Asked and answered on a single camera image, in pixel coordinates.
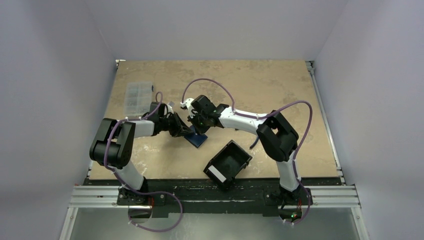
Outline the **black plastic tray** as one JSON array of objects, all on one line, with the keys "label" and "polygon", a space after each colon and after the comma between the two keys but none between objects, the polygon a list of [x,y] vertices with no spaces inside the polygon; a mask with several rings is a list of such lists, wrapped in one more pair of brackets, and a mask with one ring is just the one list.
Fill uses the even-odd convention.
[{"label": "black plastic tray", "polygon": [[[203,172],[221,190],[228,190],[235,182],[236,176],[245,169],[253,157],[247,153],[234,140],[230,140],[205,166]],[[220,182],[208,168],[213,165],[225,177],[224,183]]]}]

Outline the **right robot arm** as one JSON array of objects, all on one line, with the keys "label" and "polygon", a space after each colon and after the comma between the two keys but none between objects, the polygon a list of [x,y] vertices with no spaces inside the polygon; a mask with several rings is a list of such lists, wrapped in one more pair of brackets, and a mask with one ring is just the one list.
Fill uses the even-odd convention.
[{"label": "right robot arm", "polygon": [[281,110],[271,113],[252,113],[235,109],[227,104],[214,105],[206,96],[187,98],[180,103],[188,111],[188,121],[199,134],[211,127],[230,128],[254,134],[261,142],[265,153],[276,162],[279,174],[280,197],[288,204],[299,203],[301,194],[306,202],[312,197],[301,183],[297,155],[304,142]]}]

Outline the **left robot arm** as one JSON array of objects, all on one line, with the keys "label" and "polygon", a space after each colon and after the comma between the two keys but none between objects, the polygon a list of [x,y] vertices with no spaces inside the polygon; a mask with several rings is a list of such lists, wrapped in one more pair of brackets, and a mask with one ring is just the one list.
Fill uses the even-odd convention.
[{"label": "left robot arm", "polygon": [[131,161],[134,139],[161,132],[168,132],[173,138],[194,133],[171,106],[154,101],[149,112],[137,119],[102,119],[89,150],[90,159],[111,171],[138,205],[148,201],[149,190],[146,178]]}]

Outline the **blue card holder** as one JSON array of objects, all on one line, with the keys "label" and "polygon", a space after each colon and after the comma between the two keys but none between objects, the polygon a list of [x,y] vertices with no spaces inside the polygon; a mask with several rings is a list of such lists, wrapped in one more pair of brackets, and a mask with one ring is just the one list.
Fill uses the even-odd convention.
[{"label": "blue card holder", "polygon": [[198,149],[208,139],[208,136],[205,134],[197,134],[193,125],[189,128],[192,130],[192,133],[185,135],[184,138]]}]

